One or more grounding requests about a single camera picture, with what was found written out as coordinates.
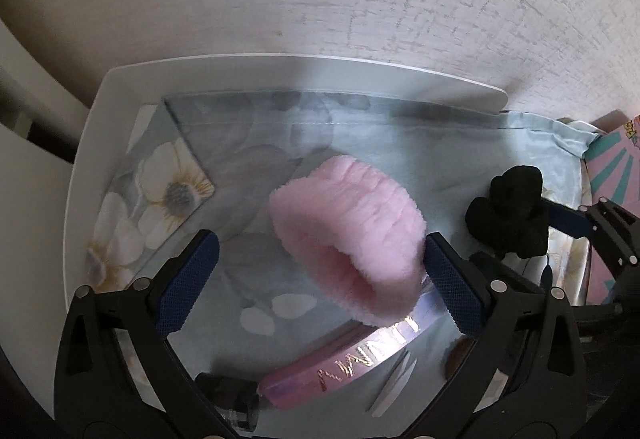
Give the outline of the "small dark bottle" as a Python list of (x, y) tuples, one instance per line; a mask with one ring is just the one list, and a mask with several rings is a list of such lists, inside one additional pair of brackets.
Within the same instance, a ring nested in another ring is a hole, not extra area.
[(231, 427), (254, 433), (260, 408), (254, 381), (201, 373), (195, 378), (195, 385)]

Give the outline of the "pink purple long box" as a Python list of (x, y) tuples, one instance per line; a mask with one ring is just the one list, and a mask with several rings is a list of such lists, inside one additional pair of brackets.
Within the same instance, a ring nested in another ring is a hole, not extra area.
[(278, 410), (291, 410), (334, 393), (370, 373), (423, 334), (445, 312), (427, 277), (413, 311), (391, 326), (359, 324), (315, 352), (268, 374), (258, 393)]

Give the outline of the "black scrunchie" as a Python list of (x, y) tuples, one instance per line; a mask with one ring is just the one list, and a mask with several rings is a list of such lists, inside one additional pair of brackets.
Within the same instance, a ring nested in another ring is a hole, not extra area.
[(472, 237), (499, 260), (508, 254), (546, 255), (550, 217), (542, 203), (540, 169), (518, 165), (492, 178), (488, 196), (477, 196), (464, 220)]

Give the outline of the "pink fluffy wristband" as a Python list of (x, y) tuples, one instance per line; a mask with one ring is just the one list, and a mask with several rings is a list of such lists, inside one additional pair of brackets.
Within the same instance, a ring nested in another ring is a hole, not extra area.
[(426, 222), (396, 180), (349, 155), (274, 190), (274, 233), (329, 300), (367, 325), (412, 311), (425, 277)]

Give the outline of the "cardboard box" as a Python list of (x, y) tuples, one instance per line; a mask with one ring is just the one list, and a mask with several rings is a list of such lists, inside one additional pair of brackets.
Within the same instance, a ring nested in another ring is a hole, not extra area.
[[(639, 216), (639, 116), (594, 140), (585, 154), (585, 161), (593, 201), (607, 198)], [(613, 285), (612, 273), (592, 249), (588, 305), (604, 303)]]

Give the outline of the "floral light blue cloth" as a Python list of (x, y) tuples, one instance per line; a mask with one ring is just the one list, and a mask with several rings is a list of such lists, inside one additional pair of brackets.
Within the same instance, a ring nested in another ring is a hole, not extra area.
[(543, 116), (329, 92), (205, 94), (160, 100), (117, 161), (89, 242), (87, 282), (113, 292), (154, 274), (201, 229), (217, 267), (171, 345), (191, 374), (254, 385), (357, 322), (324, 294), (274, 233), (270, 194), (347, 155), (404, 187), (463, 255), (463, 217), (492, 178), (533, 165), (547, 198), (576, 206), (590, 130)]

